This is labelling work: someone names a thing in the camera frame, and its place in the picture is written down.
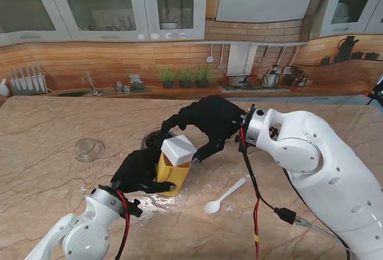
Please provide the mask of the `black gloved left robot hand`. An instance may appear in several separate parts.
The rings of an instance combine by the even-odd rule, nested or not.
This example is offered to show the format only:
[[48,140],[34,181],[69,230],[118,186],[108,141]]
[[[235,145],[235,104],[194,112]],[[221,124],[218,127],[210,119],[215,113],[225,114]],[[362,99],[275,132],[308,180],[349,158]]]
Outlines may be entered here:
[[161,156],[159,148],[132,151],[111,179],[123,193],[144,191],[146,194],[169,192],[176,189],[172,182],[156,182],[156,165]]

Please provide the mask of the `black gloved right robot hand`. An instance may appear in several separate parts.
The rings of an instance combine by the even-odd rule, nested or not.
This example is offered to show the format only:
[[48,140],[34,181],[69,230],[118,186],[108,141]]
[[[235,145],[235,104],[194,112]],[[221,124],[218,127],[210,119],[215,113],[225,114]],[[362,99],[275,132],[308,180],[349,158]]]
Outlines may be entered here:
[[207,96],[181,108],[177,114],[162,122],[160,131],[166,134],[175,126],[185,130],[188,125],[193,125],[206,134],[208,142],[192,158],[193,163],[200,163],[224,149],[226,140],[239,130],[238,122],[244,115],[243,109],[227,99]]

